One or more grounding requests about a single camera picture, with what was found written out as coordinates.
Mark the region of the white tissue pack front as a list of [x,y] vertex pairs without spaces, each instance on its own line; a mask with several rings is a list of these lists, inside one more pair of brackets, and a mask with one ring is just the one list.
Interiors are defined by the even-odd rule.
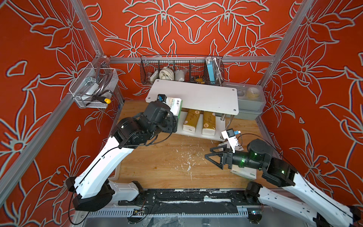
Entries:
[[182,109],[182,99],[168,97],[166,99],[166,104],[170,107],[170,111],[173,113],[173,115],[179,117]]

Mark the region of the white tissue pack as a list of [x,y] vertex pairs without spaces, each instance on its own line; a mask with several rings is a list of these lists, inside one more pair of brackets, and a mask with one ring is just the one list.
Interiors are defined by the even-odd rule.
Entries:
[[170,107],[170,111],[173,113],[173,115],[179,117],[182,109],[182,99],[168,97],[166,99],[166,104]]
[[232,165],[232,169],[230,170],[230,172],[232,174],[235,174],[235,175],[238,175],[238,176],[244,177],[246,179],[250,179],[250,180],[256,180],[256,178],[257,178],[257,170],[248,168],[248,167],[240,168],[236,165]]
[[235,150],[233,150],[231,148],[231,145],[229,142],[223,142],[223,143],[220,143],[218,144],[218,147],[222,147],[222,148],[219,148],[219,151],[223,151],[223,147],[226,147],[226,149],[230,149],[233,153],[235,153],[236,151],[243,151],[244,148],[242,146],[235,146]]

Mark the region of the gold tissue pack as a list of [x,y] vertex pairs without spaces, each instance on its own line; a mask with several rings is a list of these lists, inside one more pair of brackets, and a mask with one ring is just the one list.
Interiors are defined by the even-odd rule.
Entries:
[[216,133],[216,114],[204,111],[202,135],[214,136]]
[[186,118],[184,120],[182,129],[190,133],[195,133],[199,117],[200,117],[200,110],[189,109]]

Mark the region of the white tissue pack back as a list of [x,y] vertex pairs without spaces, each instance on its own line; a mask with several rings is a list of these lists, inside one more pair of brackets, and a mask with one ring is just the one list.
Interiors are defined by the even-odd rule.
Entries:
[[218,147],[222,147],[222,148],[219,148],[219,151],[223,151],[223,147],[226,147],[226,149],[230,149],[233,153],[235,153],[236,151],[243,151],[244,148],[242,146],[235,146],[235,150],[233,150],[231,148],[231,145],[229,142],[223,142],[223,143],[220,143],[218,144]]

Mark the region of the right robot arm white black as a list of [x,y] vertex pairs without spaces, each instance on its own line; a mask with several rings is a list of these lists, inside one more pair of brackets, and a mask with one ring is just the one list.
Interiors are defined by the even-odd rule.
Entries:
[[251,202],[280,209],[299,218],[312,227],[353,227],[361,220],[362,212],[356,206],[346,206],[327,196],[305,180],[287,162],[272,156],[273,147],[256,139],[247,145],[247,151],[232,151],[232,146],[210,149],[205,159],[223,169],[238,166],[262,171],[262,178],[293,194],[300,201],[278,195],[256,182],[249,182],[244,196]]

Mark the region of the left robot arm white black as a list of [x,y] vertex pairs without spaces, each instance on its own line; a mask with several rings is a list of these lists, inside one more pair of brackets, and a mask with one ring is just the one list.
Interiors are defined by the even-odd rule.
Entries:
[[69,192],[75,194],[71,201],[75,210],[94,212],[111,202],[133,201],[142,194],[139,182],[115,183],[109,176],[137,147],[155,145],[161,132],[177,132],[181,109],[180,98],[159,95],[145,111],[120,120],[85,171],[66,180]]

